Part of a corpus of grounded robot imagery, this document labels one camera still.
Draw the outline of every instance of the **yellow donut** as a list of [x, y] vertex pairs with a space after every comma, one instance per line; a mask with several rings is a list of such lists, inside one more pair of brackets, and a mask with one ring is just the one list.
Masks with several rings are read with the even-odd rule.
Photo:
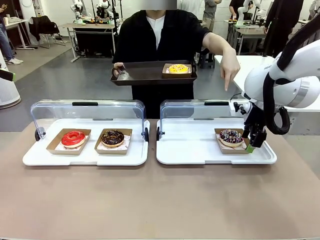
[[189, 72], [189, 68], [183, 64], [174, 64], [169, 67], [169, 72], [171, 74], [187, 74]]

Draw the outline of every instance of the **person in background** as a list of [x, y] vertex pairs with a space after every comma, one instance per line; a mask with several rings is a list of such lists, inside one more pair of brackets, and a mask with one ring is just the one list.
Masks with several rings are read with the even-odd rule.
[[4, 19], [2, 17], [2, 13], [7, 9], [7, 5], [3, 4], [2, 7], [0, 8], [0, 45], [1, 45], [1, 50], [6, 57], [8, 64], [9, 65], [19, 65], [23, 63], [24, 61], [19, 60], [14, 57], [10, 44], [9, 44], [9, 39], [7, 35], [7, 30], [6, 30], [6, 25], [4, 22]]
[[[220, 75], [224, 89], [240, 70], [236, 50], [221, 36], [201, 27], [199, 20], [183, 10], [141, 10], [127, 18], [121, 26], [113, 58], [112, 77], [126, 63], [178, 61], [194, 62], [201, 48], [222, 55]], [[165, 100], [194, 99], [194, 84], [132, 86], [132, 99], [145, 105], [146, 117], [159, 119], [160, 105]]]
[[202, 0], [177, 0], [177, 9], [193, 13], [198, 17]]
[[217, 5], [220, 4], [222, 0], [204, 0], [204, 11], [203, 11], [203, 27], [209, 29], [210, 32], [214, 31], [215, 25], [215, 15], [217, 10]]
[[[277, 21], [274, 21], [280, 3], [279, 16]], [[274, 0], [264, 25], [264, 33], [267, 34], [264, 49], [268, 56], [275, 58], [285, 48], [289, 35], [299, 21], [303, 4], [304, 0]]]
[[[229, 5], [229, 10], [231, 15], [231, 19], [239, 19], [239, 13], [238, 13], [238, 8], [241, 8], [244, 6], [244, 1], [245, 0], [231, 0], [230, 5]], [[252, 9], [254, 6], [254, 2], [250, 1], [249, 3], [249, 9]]]
[[310, 12], [310, 17], [309, 17], [309, 20], [313, 19], [314, 16], [320, 12], [320, 0], [312, 0], [312, 3], [311, 3], [311, 6], [310, 6], [310, 9], [309, 9], [309, 12]]

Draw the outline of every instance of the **donut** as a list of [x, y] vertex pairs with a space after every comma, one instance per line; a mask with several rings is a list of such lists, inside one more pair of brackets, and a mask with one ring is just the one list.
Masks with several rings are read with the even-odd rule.
[[226, 129], [220, 132], [220, 140], [222, 144], [228, 147], [238, 147], [240, 146], [244, 139], [242, 138], [241, 133], [236, 130]]
[[116, 148], [124, 143], [125, 135], [118, 130], [109, 130], [102, 135], [101, 141], [109, 148]]
[[81, 131], [70, 131], [63, 135], [61, 143], [65, 148], [73, 149], [84, 144], [86, 135]]
[[187, 74], [189, 72], [189, 68], [183, 64], [174, 64], [169, 67], [169, 72], [171, 74]]

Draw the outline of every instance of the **chocolate sprinkle donut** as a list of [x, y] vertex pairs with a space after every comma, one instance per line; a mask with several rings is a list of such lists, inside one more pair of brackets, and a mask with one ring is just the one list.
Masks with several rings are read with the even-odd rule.
[[110, 130], [102, 135], [101, 141], [107, 145], [117, 145], [123, 142], [125, 135], [118, 130]]
[[244, 139], [241, 133], [236, 130], [226, 129], [220, 132], [220, 138], [230, 144], [241, 143]]

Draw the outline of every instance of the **hand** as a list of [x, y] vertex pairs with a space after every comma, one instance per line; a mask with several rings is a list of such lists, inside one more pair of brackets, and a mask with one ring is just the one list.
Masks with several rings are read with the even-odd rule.
[[113, 74], [117, 77], [119, 75], [118, 69], [124, 65], [123, 62], [116, 62], [113, 67], [116, 69], [113, 71]]
[[240, 64], [237, 59], [236, 50], [231, 46], [223, 51], [220, 64], [221, 78], [224, 79], [224, 90], [228, 90], [229, 83], [232, 82], [240, 70]]

